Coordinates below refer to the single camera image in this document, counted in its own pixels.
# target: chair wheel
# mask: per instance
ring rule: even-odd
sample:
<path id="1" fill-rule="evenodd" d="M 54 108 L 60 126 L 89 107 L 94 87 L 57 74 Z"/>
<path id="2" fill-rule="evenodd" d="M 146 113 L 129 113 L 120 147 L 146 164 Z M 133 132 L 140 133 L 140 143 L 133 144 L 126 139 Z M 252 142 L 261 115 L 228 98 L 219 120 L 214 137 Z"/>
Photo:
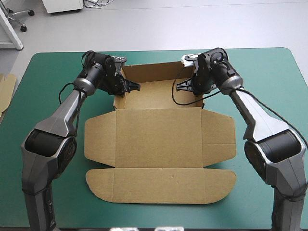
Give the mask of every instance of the chair wheel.
<path id="1" fill-rule="evenodd" d="M 34 11 L 29 11 L 29 12 L 28 12 L 28 15 L 29 15 L 29 16 L 33 16 L 33 15 L 34 15 Z"/>
<path id="2" fill-rule="evenodd" d="M 9 8 L 7 8 L 6 11 L 7 11 L 8 13 L 14 13 L 14 11 L 12 11 L 12 10 L 9 9 Z"/>
<path id="3" fill-rule="evenodd" d="M 20 30 L 21 30 L 21 32 L 26 32 L 27 31 L 27 27 L 26 26 L 21 26 Z"/>

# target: cardboard piece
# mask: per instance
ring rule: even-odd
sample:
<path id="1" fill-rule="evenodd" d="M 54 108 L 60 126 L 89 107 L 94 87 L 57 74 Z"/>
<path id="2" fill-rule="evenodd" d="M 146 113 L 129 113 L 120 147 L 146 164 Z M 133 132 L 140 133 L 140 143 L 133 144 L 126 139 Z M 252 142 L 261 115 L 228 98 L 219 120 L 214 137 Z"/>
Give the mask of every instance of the cardboard piece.
<path id="1" fill-rule="evenodd" d="M 86 179 L 109 202 L 209 204 L 229 194 L 236 176 L 203 168 L 109 168 L 90 170 Z"/>
<path id="2" fill-rule="evenodd" d="M 173 102 L 172 84 L 182 69 L 181 62 L 124 66 L 122 74 L 125 78 L 140 83 L 141 87 L 140 91 L 126 93 L 124 97 L 115 96 L 114 107 L 116 109 L 202 107 L 202 101 L 187 106 L 179 106 Z M 192 74 L 192 67 L 185 68 L 177 83 L 190 78 Z M 189 103 L 202 98 L 202 95 L 195 96 L 191 92 L 175 89 L 174 96 L 180 103 Z"/>
<path id="3" fill-rule="evenodd" d="M 85 156 L 113 167 L 204 167 L 236 154 L 234 122 L 201 108 L 119 109 L 85 124 Z"/>
<path id="4" fill-rule="evenodd" d="M 201 109 L 202 101 L 172 101 L 174 79 L 190 78 L 193 68 L 171 62 L 122 72 L 141 90 L 115 96 L 116 111 L 85 124 L 85 156 L 115 167 L 87 172 L 92 192 L 119 203 L 208 204 L 228 195 L 235 174 L 203 167 L 235 156 L 233 119 Z M 175 91 L 180 103 L 201 97 Z"/>
<path id="5" fill-rule="evenodd" d="M 15 83 L 15 75 L 8 74 L 7 77 L 0 75 L 0 117 L 10 105 Z"/>

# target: wire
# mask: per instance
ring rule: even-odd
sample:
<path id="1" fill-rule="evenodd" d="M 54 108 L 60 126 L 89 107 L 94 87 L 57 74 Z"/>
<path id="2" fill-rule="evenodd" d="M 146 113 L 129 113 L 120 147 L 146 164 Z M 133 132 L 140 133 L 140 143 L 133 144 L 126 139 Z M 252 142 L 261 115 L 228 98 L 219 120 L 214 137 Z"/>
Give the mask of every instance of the wire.
<path id="1" fill-rule="evenodd" d="M 277 117 L 279 117 L 283 122 L 285 122 L 287 125 L 289 125 L 294 131 L 296 131 L 296 133 L 300 136 L 300 138 L 303 140 L 303 142 L 305 143 L 306 147 L 308 147 L 308 143 L 307 140 L 305 139 L 305 137 L 302 135 L 302 133 L 300 133 L 300 131 L 294 127 L 291 123 L 289 123 L 285 118 L 283 118 L 280 114 L 278 114 L 277 112 L 275 112 L 273 109 L 271 109 L 270 107 L 266 106 L 261 100 L 259 100 L 256 96 L 254 96 L 251 92 L 244 90 L 244 89 L 235 89 L 238 91 L 242 91 L 248 95 L 250 95 L 252 98 L 254 98 L 255 101 L 257 101 L 260 105 L 262 105 L 263 107 L 265 107 L 266 109 L 268 109 L 269 111 L 271 111 L 273 114 L 275 114 Z M 301 198 L 303 195 L 305 195 L 306 191 L 308 189 L 308 181 L 306 183 L 305 188 L 303 189 L 303 191 L 298 195 L 298 196 L 286 196 L 281 194 L 285 199 L 289 200 L 289 201 L 296 201 L 296 199 Z"/>
<path id="2" fill-rule="evenodd" d="M 199 101 L 203 101 L 203 100 L 205 100 L 205 99 L 208 99 L 208 98 L 210 98 L 210 97 L 212 97 L 212 96 L 214 96 L 214 95 L 217 95 L 218 93 L 221 92 L 221 91 L 217 91 L 217 92 L 215 92 L 215 93 L 213 93 L 213 94 L 211 94 L 211 95 L 208 95 L 208 96 L 203 97 L 203 98 L 201 98 L 201 99 L 199 99 L 199 100 L 195 100 L 195 101 L 192 101 L 192 102 L 189 102 L 189 103 L 179 103 L 179 102 L 177 102 L 177 101 L 175 100 L 175 97 L 174 97 L 174 85 L 175 85 L 175 82 L 177 81 L 177 79 L 178 79 L 178 78 L 180 77 L 180 75 L 182 74 L 182 72 L 183 72 L 184 69 L 185 69 L 185 68 L 183 67 L 183 68 L 180 70 L 180 72 L 178 73 L 177 77 L 174 79 L 173 84 L 172 84 L 172 100 L 173 100 L 173 102 L 176 103 L 177 105 L 180 105 L 180 106 L 187 106 L 187 105 L 190 105 L 190 104 L 193 104 L 193 103 L 196 103 L 196 102 L 199 102 Z"/>
<path id="3" fill-rule="evenodd" d="M 107 2 L 104 2 L 103 0 L 97 0 L 97 2 L 91 2 L 89 0 L 83 0 L 83 5 L 86 8 L 98 8 L 98 9 L 101 9 L 104 6 L 110 4 L 113 1 L 114 0 L 107 0 Z"/>
<path id="4" fill-rule="evenodd" d="M 67 83 L 64 85 L 64 87 L 61 89 L 61 91 L 59 92 L 58 94 L 58 99 L 59 99 L 59 103 L 62 104 L 62 101 L 61 101 L 61 94 L 62 92 L 65 90 L 65 88 L 69 85 L 74 85 L 74 89 L 75 90 L 78 90 L 79 91 L 79 95 L 78 95 L 78 103 L 77 103 L 77 117 L 76 117 L 76 126 L 75 126 L 75 132 L 74 132 L 74 135 L 73 135 L 73 141 L 68 149 L 68 153 L 71 153 L 72 151 L 72 148 L 74 146 L 74 143 L 75 143 L 75 139 L 77 137 L 77 130 L 78 130 L 78 126 L 79 126 L 79 118 L 80 118 L 80 109 L 81 109 L 81 93 L 85 93 L 85 91 L 83 89 L 80 89 L 75 83 Z"/>
<path id="5" fill-rule="evenodd" d="M 204 100 L 204 99 L 208 99 L 208 98 L 210 98 L 210 97 L 212 97 L 212 96 L 214 96 L 214 95 L 217 95 L 217 94 L 221 93 L 221 92 L 224 91 L 224 90 L 230 90 L 230 89 L 232 89 L 232 90 L 230 91 L 229 95 L 231 95 L 233 92 L 235 92 L 235 91 L 238 90 L 238 91 L 241 91 L 241 92 L 244 92 L 244 93 L 250 95 L 250 96 L 251 96 L 255 101 L 257 101 L 260 105 L 262 105 L 263 107 L 265 107 L 266 109 L 268 109 L 269 111 L 271 111 L 273 114 L 275 114 L 277 117 L 279 117 L 283 122 L 285 122 L 288 126 L 290 126 L 290 127 L 300 136 L 300 138 L 303 140 L 303 142 L 305 143 L 306 147 L 308 148 L 308 143 L 307 143 L 305 137 L 300 133 L 300 131 L 299 131 L 297 128 L 295 128 L 291 123 L 289 123 L 289 122 L 288 122 L 285 118 L 283 118 L 280 114 L 278 114 L 278 113 L 275 112 L 273 109 L 271 109 L 270 107 L 268 107 L 267 105 L 265 105 L 261 100 L 259 100 L 256 96 L 254 96 L 253 93 L 251 93 L 251 92 L 249 92 L 249 91 L 247 91 L 247 90 L 244 90 L 242 87 L 239 87 L 239 88 L 224 88 L 224 89 L 221 89 L 221 90 L 219 90 L 219 91 L 217 91 L 217 92 L 215 92 L 215 93 L 213 93 L 213 94 L 211 94 L 211 95 L 208 95 L 208 96 L 206 96 L 206 97 L 203 97 L 203 98 L 201 98 L 201 99 L 199 99 L 199 100 L 196 100 L 196 101 L 193 101 L 193 102 L 190 102 L 190 103 L 179 103 L 179 102 L 177 102 L 177 101 L 175 100 L 175 98 L 174 98 L 174 85 L 175 85 L 176 80 L 177 80 L 177 79 L 180 77 L 180 75 L 182 74 L 183 70 L 184 70 L 184 68 L 182 68 L 182 69 L 180 70 L 180 72 L 178 73 L 177 77 L 174 79 L 173 84 L 172 84 L 172 100 L 173 100 L 173 102 L 176 103 L 177 105 L 181 105 L 181 106 L 190 105 L 190 104 L 196 103 L 196 102 L 198 102 L 198 101 L 201 101 L 201 100 Z M 301 200 L 302 197 L 306 194 L 307 189 L 308 189 L 308 181 L 307 181 L 306 186 L 305 186 L 305 188 L 303 189 L 303 191 L 302 191 L 299 195 L 297 195 L 297 196 L 287 196 L 287 195 L 283 195 L 283 194 L 281 194 L 281 193 L 280 193 L 280 194 L 282 195 L 283 198 L 285 198 L 286 200 L 289 200 L 289 201 L 292 202 L 292 201 Z"/>

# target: office chair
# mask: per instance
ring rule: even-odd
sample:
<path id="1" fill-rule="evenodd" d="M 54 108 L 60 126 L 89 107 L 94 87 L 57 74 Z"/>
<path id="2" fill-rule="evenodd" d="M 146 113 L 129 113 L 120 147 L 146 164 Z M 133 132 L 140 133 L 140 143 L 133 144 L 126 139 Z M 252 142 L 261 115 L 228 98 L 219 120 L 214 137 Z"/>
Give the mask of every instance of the office chair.
<path id="1" fill-rule="evenodd" d="M 21 14 L 21 13 L 28 13 L 29 16 L 33 16 L 33 15 L 34 15 L 34 11 L 33 11 L 33 10 L 24 10 L 24 11 L 16 11 L 16 12 L 14 12 L 14 11 L 12 11 L 12 10 L 9 9 L 9 8 L 5 8 L 5 6 L 4 6 L 2 0 L 0 0 L 0 8 L 2 9 L 2 11 L 4 12 L 4 15 L 6 16 L 6 18 L 7 18 L 10 22 L 16 22 L 16 23 L 18 23 L 19 25 L 21 25 L 21 26 L 20 26 L 20 30 L 21 30 L 22 32 L 26 32 L 26 31 L 27 31 L 26 25 L 25 25 L 22 21 L 16 19 L 15 16 L 16 16 L 16 15 L 19 15 L 19 14 Z"/>

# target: white cabinet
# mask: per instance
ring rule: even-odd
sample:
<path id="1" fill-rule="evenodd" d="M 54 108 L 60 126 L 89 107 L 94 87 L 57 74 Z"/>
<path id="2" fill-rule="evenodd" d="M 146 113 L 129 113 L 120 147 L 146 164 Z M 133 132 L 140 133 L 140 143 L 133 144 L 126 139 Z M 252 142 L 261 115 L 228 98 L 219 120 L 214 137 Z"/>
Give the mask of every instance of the white cabinet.
<path id="1" fill-rule="evenodd" d="M 83 0 L 42 0 L 48 13 L 80 10 Z"/>

